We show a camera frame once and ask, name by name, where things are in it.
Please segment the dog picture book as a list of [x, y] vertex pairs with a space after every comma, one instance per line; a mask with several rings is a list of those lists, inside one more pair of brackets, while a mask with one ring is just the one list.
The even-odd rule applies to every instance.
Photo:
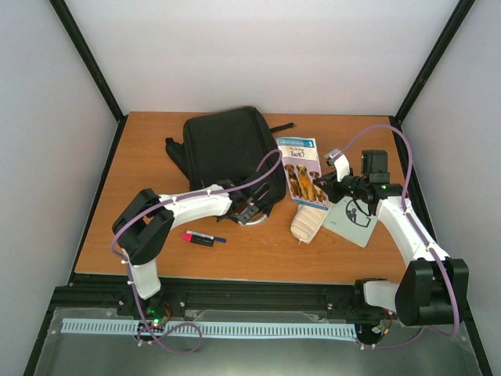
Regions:
[[315, 138], [279, 137], [282, 164], [293, 202], [322, 211], [329, 209], [324, 192], [314, 184], [321, 176], [321, 166]]

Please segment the black student bag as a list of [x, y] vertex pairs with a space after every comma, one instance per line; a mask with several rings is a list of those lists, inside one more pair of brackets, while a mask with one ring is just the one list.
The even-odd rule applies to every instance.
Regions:
[[188, 179], [191, 191], [223, 180], [241, 186], [269, 172], [265, 178], [271, 183], [269, 217], [287, 190], [273, 133], [293, 127], [293, 123], [286, 123], [271, 128], [255, 107], [241, 107], [187, 120], [183, 141], [166, 138], [165, 151]]

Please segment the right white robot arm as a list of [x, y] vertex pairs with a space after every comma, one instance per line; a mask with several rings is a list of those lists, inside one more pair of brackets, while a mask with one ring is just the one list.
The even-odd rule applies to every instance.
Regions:
[[402, 185], [391, 182], [387, 152], [364, 150], [360, 176], [354, 175], [338, 149], [325, 159], [333, 171], [316, 178], [314, 184], [333, 204], [345, 197], [365, 203], [390, 233], [406, 265], [398, 284], [359, 280], [364, 304], [392, 311], [406, 326], [458, 326], [467, 300], [469, 269], [462, 259], [451, 258], [434, 242]]

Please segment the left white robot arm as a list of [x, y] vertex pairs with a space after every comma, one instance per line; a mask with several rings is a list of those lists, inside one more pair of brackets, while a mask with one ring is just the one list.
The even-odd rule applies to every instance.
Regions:
[[240, 225], [253, 222], [271, 192], [265, 180], [236, 186], [229, 180], [201, 190], [157, 195], [142, 190], [113, 224], [110, 249], [128, 267], [128, 284], [137, 293], [135, 305], [146, 315], [161, 310], [163, 296], [156, 258], [171, 230], [206, 217], [229, 218]]

